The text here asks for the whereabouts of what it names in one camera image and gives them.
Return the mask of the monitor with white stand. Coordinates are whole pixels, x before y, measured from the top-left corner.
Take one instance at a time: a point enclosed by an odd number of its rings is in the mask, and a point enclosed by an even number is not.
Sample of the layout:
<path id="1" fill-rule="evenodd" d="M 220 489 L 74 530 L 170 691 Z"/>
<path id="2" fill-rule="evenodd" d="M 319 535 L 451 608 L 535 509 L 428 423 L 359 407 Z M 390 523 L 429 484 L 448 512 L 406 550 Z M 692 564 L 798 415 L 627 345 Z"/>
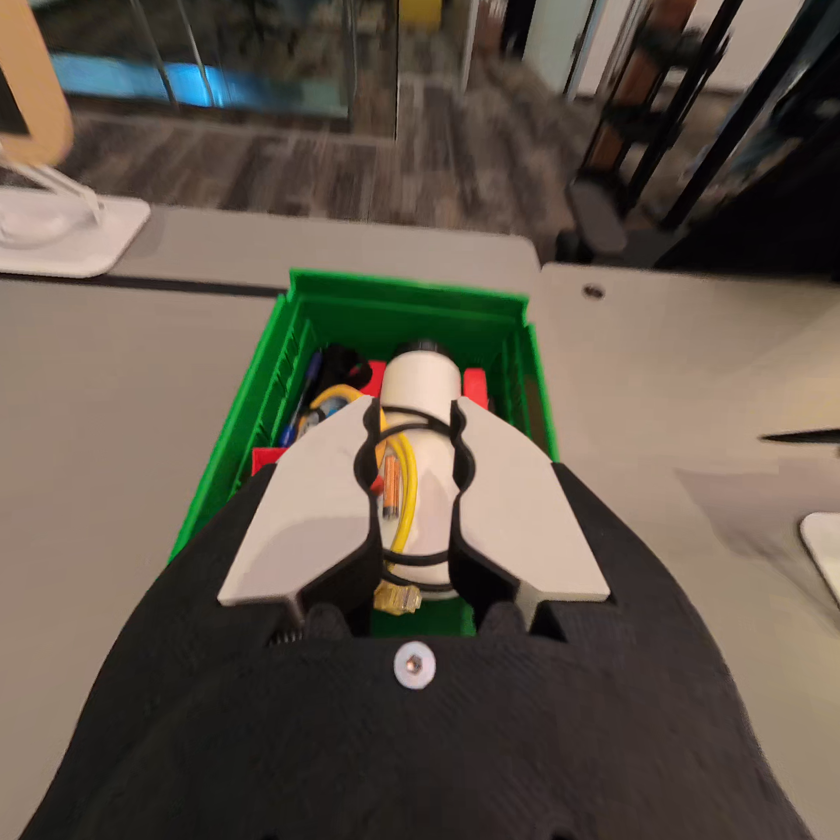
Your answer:
<path id="1" fill-rule="evenodd" d="M 151 207 L 101 196 L 55 168 L 71 150 L 74 129 L 28 2 L 1 2 L 1 76 L 2 170 L 38 185 L 1 188 L 2 274 L 107 274 L 149 221 Z"/>

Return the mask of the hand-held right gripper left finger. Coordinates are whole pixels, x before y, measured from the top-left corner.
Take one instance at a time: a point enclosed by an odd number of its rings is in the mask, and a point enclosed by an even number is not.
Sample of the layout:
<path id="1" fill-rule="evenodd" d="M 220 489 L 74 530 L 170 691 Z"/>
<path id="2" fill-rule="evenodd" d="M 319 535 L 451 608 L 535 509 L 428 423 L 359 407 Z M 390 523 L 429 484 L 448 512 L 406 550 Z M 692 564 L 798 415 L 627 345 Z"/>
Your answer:
<path id="1" fill-rule="evenodd" d="M 381 581 L 382 536 L 373 484 L 380 405 L 363 395 L 276 462 L 217 594 L 225 607 L 280 602 L 294 613 L 328 603 L 344 613 Z"/>

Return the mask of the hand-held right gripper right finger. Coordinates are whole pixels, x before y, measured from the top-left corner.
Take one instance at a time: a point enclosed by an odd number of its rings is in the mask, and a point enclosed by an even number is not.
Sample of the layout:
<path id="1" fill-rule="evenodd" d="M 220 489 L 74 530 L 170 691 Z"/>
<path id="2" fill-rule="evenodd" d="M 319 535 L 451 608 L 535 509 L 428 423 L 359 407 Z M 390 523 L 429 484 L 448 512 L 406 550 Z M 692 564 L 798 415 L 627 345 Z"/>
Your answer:
<path id="1" fill-rule="evenodd" d="M 451 404 L 450 440 L 450 582 L 476 624 L 500 602 L 526 625 L 544 603 L 606 602 L 610 586 L 551 457 L 465 396 Z"/>

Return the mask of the black metal stand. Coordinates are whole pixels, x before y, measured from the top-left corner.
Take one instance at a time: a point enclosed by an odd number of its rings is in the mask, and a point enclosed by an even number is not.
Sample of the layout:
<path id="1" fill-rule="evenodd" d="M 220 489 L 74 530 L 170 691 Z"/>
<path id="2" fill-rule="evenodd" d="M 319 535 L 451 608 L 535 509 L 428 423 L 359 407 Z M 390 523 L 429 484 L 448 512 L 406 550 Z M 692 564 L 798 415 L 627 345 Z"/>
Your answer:
<path id="1" fill-rule="evenodd" d="M 560 263 L 838 281 L 838 2 L 804 2 L 765 68 L 693 164 L 672 207 L 637 205 L 717 68 L 741 2 L 704 35 L 651 2 L 565 197 Z"/>

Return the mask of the white bottle with black cap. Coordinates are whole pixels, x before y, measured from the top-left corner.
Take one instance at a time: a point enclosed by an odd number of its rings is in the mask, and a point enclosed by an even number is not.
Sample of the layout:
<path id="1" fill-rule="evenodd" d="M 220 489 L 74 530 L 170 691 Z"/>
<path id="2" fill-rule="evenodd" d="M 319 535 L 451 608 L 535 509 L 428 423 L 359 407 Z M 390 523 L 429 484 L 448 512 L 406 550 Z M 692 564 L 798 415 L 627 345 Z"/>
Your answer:
<path id="1" fill-rule="evenodd" d="M 385 367 L 380 401 L 389 427 L 403 431 L 416 463 L 416 502 L 402 555 L 443 559 L 436 564 L 392 564 L 392 574 L 413 581 L 426 602 L 456 598 L 448 576 L 452 509 L 458 493 L 455 451 L 448 430 L 451 404 L 461 396 L 461 373 L 435 343 L 400 349 Z"/>

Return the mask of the thin black object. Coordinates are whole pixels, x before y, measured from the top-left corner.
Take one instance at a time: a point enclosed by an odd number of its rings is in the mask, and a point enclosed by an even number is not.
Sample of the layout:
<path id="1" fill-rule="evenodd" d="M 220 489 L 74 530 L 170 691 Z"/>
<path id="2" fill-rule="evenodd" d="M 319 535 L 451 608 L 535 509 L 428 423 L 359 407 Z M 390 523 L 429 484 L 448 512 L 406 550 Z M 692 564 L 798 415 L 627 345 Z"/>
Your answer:
<path id="1" fill-rule="evenodd" d="M 797 432 L 785 432 L 777 434 L 766 434 L 759 437 L 759 440 L 766 443 L 783 445 L 826 445 L 839 446 L 839 428 L 824 428 L 801 430 Z"/>

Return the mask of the white flat object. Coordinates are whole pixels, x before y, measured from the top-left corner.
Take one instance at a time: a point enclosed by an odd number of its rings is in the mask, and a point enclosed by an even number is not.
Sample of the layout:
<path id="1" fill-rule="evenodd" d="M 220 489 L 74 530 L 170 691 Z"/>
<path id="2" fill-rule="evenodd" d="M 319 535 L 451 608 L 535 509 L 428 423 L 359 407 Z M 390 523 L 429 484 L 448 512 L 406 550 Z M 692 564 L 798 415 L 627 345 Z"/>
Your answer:
<path id="1" fill-rule="evenodd" d="M 816 511 L 799 525 L 800 540 L 839 606 L 839 513 Z"/>

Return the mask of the blue pen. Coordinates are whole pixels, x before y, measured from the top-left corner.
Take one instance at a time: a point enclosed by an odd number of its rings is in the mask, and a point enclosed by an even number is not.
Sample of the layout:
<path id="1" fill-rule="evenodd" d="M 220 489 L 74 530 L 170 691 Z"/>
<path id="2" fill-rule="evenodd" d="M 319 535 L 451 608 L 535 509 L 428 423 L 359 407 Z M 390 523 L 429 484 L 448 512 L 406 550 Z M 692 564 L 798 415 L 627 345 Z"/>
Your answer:
<path id="1" fill-rule="evenodd" d="M 276 446 L 279 448 L 288 448 L 294 444 L 298 437 L 298 425 L 300 417 L 303 413 L 304 407 L 307 403 L 307 398 L 312 390 L 312 387 L 317 384 L 320 370 L 322 367 L 322 351 L 318 350 L 310 358 L 308 368 L 306 370 L 301 393 L 295 408 L 292 410 L 288 422 L 282 428 L 280 435 L 276 441 Z"/>

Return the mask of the green plastic bin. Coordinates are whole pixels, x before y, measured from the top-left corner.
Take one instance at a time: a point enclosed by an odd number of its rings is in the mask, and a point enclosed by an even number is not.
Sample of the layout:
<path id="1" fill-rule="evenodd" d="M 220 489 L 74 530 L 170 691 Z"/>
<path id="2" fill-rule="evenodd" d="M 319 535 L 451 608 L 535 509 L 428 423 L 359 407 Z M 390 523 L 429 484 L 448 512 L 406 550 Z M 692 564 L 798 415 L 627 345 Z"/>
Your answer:
<path id="1" fill-rule="evenodd" d="M 368 361 L 390 361 L 410 340 L 435 340 L 459 369 L 486 373 L 499 419 L 529 437 L 553 461 L 559 450 L 539 343 L 528 321 L 525 296 L 431 286 L 386 278 L 294 269 L 257 344 L 207 463 L 171 555 L 139 609 L 162 609 L 186 635 L 268 635 L 292 630 L 282 605 L 255 605 L 230 616 L 217 588 L 231 563 L 230 551 L 245 534 L 273 474 L 236 499 L 251 480 L 252 452 L 275 441 L 297 404 L 316 350 L 332 343 Z M 219 514 L 230 499 L 234 505 Z"/>

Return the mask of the grey desk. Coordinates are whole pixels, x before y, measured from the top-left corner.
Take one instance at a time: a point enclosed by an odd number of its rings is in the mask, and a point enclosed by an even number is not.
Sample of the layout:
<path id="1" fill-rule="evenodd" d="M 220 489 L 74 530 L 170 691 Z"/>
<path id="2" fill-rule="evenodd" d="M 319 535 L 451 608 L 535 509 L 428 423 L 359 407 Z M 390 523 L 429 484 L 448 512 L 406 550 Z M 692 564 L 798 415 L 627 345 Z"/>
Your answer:
<path id="1" fill-rule="evenodd" d="M 773 771 L 838 838 L 838 288 L 550 264 L 525 238 L 153 206 L 109 275 L 2 279 L 2 838 L 172 551 L 291 268 L 530 296 L 561 458 L 694 603 Z"/>

